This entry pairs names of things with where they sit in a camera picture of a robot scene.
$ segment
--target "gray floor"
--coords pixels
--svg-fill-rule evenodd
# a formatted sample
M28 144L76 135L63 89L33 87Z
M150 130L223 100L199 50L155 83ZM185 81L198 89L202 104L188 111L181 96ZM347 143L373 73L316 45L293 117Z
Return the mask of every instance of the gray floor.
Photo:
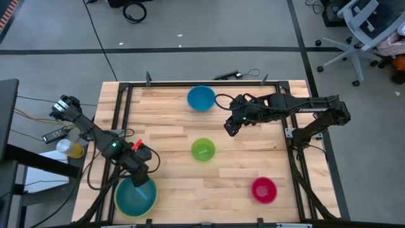
M343 41L349 35L345 28L326 28L304 0L292 1L306 47L313 47L320 37ZM105 1L89 5L105 48L298 47L286 0L154 0L145 5L148 17L138 25L127 23L121 11ZM99 44L81 0L25 0L0 49L99 49ZM352 114L345 127L330 129L351 218L405 224L404 86L390 82L390 67L371 68L368 62L363 68L365 82L357 88L351 85L356 76L349 61L316 72L336 55L308 53L320 96L340 94ZM108 58L119 80L144 80L147 70L154 80L209 80L252 68L261 70L260 78L269 73L269 79L307 79L300 52L133 53ZM0 79L20 80L19 95L40 99L71 94L96 104L102 82L114 81L102 54L0 55L0 69ZM51 105L19 98L16 107L47 118ZM89 117L95 110L84 107ZM17 115L12 128L35 137L55 129ZM55 146L14 133L9 142L36 153ZM62 199L30 206L26 227L47 217ZM44 226L69 223L73 206L74 199Z

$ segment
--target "yellow cup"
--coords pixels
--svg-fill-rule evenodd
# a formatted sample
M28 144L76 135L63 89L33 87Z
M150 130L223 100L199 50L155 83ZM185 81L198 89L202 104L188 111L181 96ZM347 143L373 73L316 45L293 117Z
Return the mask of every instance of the yellow cup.
M67 139L62 139L56 145L56 150L71 158L81 158L84 154L84 149L81 145Z

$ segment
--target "bowl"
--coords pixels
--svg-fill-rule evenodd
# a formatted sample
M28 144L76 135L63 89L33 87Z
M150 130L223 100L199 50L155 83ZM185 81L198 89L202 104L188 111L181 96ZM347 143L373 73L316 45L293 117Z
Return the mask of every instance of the bowl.
M187 102L196 111L207 111L215 103L215 92L205 85L195 86L189 91Z
M191 154L197 161L209 161L215 154L215 145L209 139L197 139L191 146Z
M262 204L272 203L277 197L277 186L267 177L255 179L251 186L253 198Z
M158 190L152 179L140 187L134 187L131 178L125 178L116 188L114 204L125 216L137 218L149 213L157 198Z

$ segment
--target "chair base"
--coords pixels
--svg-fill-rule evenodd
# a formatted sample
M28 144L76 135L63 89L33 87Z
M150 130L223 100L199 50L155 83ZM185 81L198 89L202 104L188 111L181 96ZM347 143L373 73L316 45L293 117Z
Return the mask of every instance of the chair base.
M327 38L322 38L322 42L329 44L330 46L333 46L335 48L339 48L340 50L343 51L342 54L338 55L336 58L326 62L325 64L323 64L323 66L319 66L317 68L318 72L322 72L323 71L323 67L327 67L331 64L334 64L338 61L345 61L348 58L351 59L353 67L356 71L357 74L357 81L354 81L352 84L353 86L359 86L360 82L364 81L364 77L363 77L363 71L361 69L361 64L360 64L360 58L366 58L369 60L373 60L373 63L375 62L379 62L381 61L381 58L374 55L372 52L368 53L368 52L364 52L361 49L358 49L358 42L359 40L356 37L353 37L352 39L347 39L346 42L349 42L350 44L344 44L341 42L337 42L331 39L327 39ZM316 41L316 45L320 46L322 44L322 42L320 40Z

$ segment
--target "red clip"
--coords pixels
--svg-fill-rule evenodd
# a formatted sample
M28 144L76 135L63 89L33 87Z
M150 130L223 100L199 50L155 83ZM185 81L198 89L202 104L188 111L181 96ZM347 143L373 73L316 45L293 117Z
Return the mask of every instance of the red clip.
M139 139L137 143L135 143L131 149L136 150L142 144L142 139Z

